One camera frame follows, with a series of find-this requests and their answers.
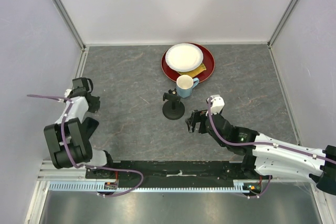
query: white plate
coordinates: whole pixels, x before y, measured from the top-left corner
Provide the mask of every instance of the white plate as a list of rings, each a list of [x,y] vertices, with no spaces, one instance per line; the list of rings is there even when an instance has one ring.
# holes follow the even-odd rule
[[[167,65],[179,72],[188,72],[197,68],[203,61],[202,51],[195,45],[181,43],[172,46],[166,53]]]

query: gray marble surface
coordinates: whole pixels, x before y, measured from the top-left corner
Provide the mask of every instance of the gray marble surface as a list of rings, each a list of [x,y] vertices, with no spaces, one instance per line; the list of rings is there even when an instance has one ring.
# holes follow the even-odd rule
[[[160,62],[169,46],[90,47],[83,76],[101,97],[100,122],[92,146],[115,160],[241,160],[209,135],[188,133],[184,120],[206,109],[205,99],[220,94],[223,116],[273,138],[296,143],[285,102],[266,45],[206,45],[215,71],[183,99],[184,116],[162,114],[162,95],[175,87]]]

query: metal frame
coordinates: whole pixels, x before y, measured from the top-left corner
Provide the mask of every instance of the metal frame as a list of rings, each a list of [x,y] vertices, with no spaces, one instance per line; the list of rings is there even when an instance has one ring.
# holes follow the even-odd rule
[[[290,123],[291,123],[291,125],[293,127],[293,131],[294,131],[294,135],[295,135],[296,141],[297,141],[297,143],[299,145],[301,145],[301,140],[300,140],[299,132],[298,132],[298,129],[296,127],[296,123],[295,123],[294,116],[293,116],[293,113],[292,113],[292,107],[291,107],[291,105],[289,103],[287,91],[286,91],[286,88],[285,88],[285,86],[284,86],[284,84],[282,82],[282,79],[281,79],[281,76],[280,76],[280,73],[279,73],[279,69],[278,69],[276,60],[275,60],[274,55],[273,55],[272,47],[269,46],[268,50],[269,50],[269,53],[271,55],[271,59],[272,59],[273,66],[274,66],[274,70],[275,70],[275,73],[276,73],[278,81],[279,81],[281,93],[282,93],[283,99],[285,101],[285,105],[286,105],[287,112],[288,112],[288,115],[289,115],[289,120],[290,120]]]
[[[296,7],[296,5],[298,4],[299,0],[291,0],[289,2],[289,5],[287,6],[284,14],[282,15],[280,22],[278,23],[277,27],[275,28],[269,42],[268,45],[272,46],[274,44],[274,42],[276,41],[276,39],[278,38],[280,32],[282,31],[283,27],[285,26],[289,16],[291,15],[291,13],[293,12],[294,8]]]
[[[84,50],[82,50],[82,53],[79,58],[75,78],[82,77],[83,75],[86,59],[88,58],[89,49],[90,49],[89,47],[86,47]]]
[[[65,24],[68,26],[69,30],[71,31],[71,33],[72,33],[73,37],[75,38],[79,47],[81,49],[85,49],[86,46],[85,46],[82,38],[80,37],[74,23],[72,22],[67,10],[65,9],[62,1],[61,0],[52,0],[52,1],[56,5],[56,8],[58,9],[60,15],[62,16]]]
[[[89,43],[87,47],[112,47],[112,46],[172,46],[174,44],[181,43],[177,41],[159,41],[159,42],[139,42],[139,43]],[[260,41],[197,41],[193,40],[193,43],[199,45],[267,45],[267,40]]]
[[[73,24],[69,14],[67,13],[63,3],[61,0],[52,0],[58,11],[60,12],[64,22],[66,23],[66,25],[68,26],[69,30],[71,31],[72,35],[74,36],[77,44],[79,45],[79,47],[82,49],[82,53],[80,56],[80,60],[78,63],[78,68],[76,71],[76,75],[75,78],[81,77],[83,70],[84,70],[84,66],[86,63],[86,58],[88,56],[88,51],[89,48],[86,47],[85,43],[83,42],[83,40],[81,39],[77,29],[75,28],[75,25]],[[275,43],[276,39],[278,38],[280,32],[282,31],[283,27],[285,26],[287,20],[289,19],[291,13],[293,12],[295,6],[298,4],[299,0],[291,0],[289,5],[287,6],[280,22],[278,23],[275,31],[273,32],[270,40],[268,41],[268,47],[269,47],[269,52],[274,64],[274,68],[276,71],[276,75],[278,77],[279,80],[279,84],[280,84],[280,88],[281,88],[281,92],[283,95],[283,98],[285,100],[285,104],[286,104],[286,108],[288,110],[288,114],[289,114],[289,118],[295,133],[295,137],[296,140],[298,142],[298,144],[300,144],[300,138],[299,138],[299,133],[298,130],[296,128],[296,124],[294,121],[294,117],[292,115],[292,109],[290,106],[290,103],[288,101],[288,96],[287,96],[287,92],[285,89],[285,86],[283,85],[283,82],[281,80],[278,68],[277,68],[277,64],[272,52],[272,46]],[[91,182],[92,180],[89,179],[85,179],[85,168],[80,168],[80,169],[75,169],[75,168],[70,168],[70,169],[55,169],[52,162],[51,161],[43,161],[41,169],[40,169],[40,173],[37,179],[37,183],[34,189],[34,193],[33,193],[33,197],[31,199],[30,205],[29,205],[29,209],[28,209],[28,213],[25,219],[25,224],[35,224],[35,223],[39,223],[40,218],[41,218],[41,214],[43,212],[43,207],[45,205],[46,202],[46,197],[47,197],[47,193],[49,191],[50,188],[50,183],[55,183],[55,182]],[[298,180],[280,180],[280,179],[274,179],[272,180],[272,183],[297,183],[300,182]],[[328,204],[326,203],[326,198],[324,196],[324,193],[321,192],[320,190],[316,189],[316,187],[314,185],[311,185],[312,187],[312,191],[313,191],[313,195],[318,207],[318,211],[320,213],[321,219],[323,223],[327,223],[327,224],[331,224],[334,223],[331,213],[330,213],[330,209],[328,207]]]

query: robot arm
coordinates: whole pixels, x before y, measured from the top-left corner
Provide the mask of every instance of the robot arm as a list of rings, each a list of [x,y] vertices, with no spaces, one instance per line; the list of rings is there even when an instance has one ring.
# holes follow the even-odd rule
[[[305,180],[326,193],[336,195],[336,165],[323,160],[336,160],[336,147],[328,145],[325,150],[302,147],[248,128],[232,126],[221,115],[225,105],[223,98],[218,95],[211,98],[212,120],[222,140],[211,125],[208,110],[192,112],[186,120],[190,133],[194,132],[196,123],[200,123],[199,133],[208,133],[221,147],[243,155],[241,168],[246,176],[259,174]]]
[[[99,122],[90,117],[83,120],[87,111],[96,113],[100,108],[99,97],[91,95],[93,83],[88,78],[77,78],[72,80],[72,84],[74,89],[67,95],[71,101],[66,101],[61,117],[54,124],[44,128],[52,163],[59,169],[72,167],[60,134],[62,118],[67,113],[64,123],[65,136],[74,161],[77,164],[109,166],[112,163],[111,156],[105,151],[92,148],[89,142]]]

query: red plate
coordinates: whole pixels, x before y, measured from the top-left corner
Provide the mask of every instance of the red plate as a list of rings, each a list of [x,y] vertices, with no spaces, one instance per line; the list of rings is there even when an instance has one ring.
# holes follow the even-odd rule
[[[202,73],[199,73],[195,77],[199,78],[200,82],[205,81],[214,72],[214,69],[215,69],[215,59],[212,56],[212,54],[209,52],[209,50],[206,49],[205,47],[202,47],[202,46],[200,46],[198,44],[195,44],[195,43],[190,43],[190,44],[193,44],[193,45],[197,46],[200,50],[202,50],[202,53],[203,53],[203,64],[205,65],[206,70],[203,71]],[[172,81],[176,82],[176,80],[180,76],[180,74],[178,72],[176,72],[175,70],[171,69],[167,65],[167,62],[166,62],[166,53],[167,53],[167,51],[162,56],[161,67],[162,67],[162,70],[165,73],[165,75],[169,79],[171,79]]]

